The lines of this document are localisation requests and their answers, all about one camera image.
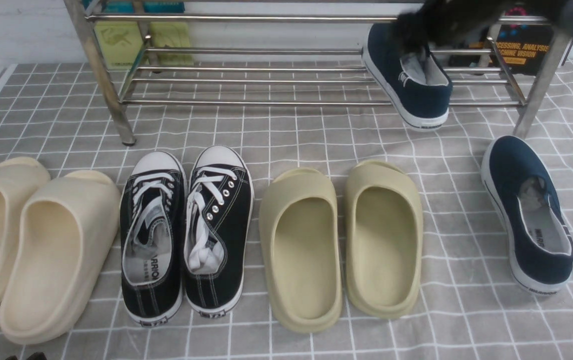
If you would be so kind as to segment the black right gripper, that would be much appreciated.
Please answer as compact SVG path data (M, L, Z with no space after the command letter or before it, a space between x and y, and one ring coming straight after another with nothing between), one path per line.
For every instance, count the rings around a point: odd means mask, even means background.
M391 24L391 43L404 52L428 44L449 46L496 23L516 0L427 0L416 11L401 13Z

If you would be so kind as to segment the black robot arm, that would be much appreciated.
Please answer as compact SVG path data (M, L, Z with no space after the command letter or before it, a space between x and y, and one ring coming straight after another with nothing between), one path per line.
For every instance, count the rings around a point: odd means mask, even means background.
M399 14L389 39L406 52L428 44L453 46L516 5L524 5L573 38L573 0L428 0L415 12Z

